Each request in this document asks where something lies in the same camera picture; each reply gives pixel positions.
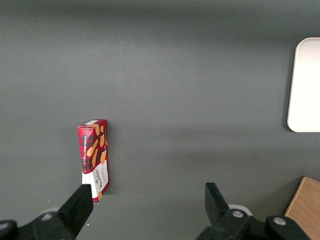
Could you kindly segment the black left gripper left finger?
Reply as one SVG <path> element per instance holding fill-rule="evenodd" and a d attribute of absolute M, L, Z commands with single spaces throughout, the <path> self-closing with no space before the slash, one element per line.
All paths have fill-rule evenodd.
<path fill-rule="evenodd" d="M 18 227 L 11 219 L 0 222 L 2 240 L 75 240 L 93 211 L 92 188 L 82 184 L 56 211 L 46 211 Z"/>

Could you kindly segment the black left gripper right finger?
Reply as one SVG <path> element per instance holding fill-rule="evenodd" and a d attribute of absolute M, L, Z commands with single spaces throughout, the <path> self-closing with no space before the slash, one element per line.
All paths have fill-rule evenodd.
<path fill-rule="evenodd" d="M 268 216 L 264 222 L 244 210 L 230 208 L 215 183 L 205 184 L 205 210 L 211 226 L 198 240 L 308 240 L 308 235 L 291 218 Z"/>

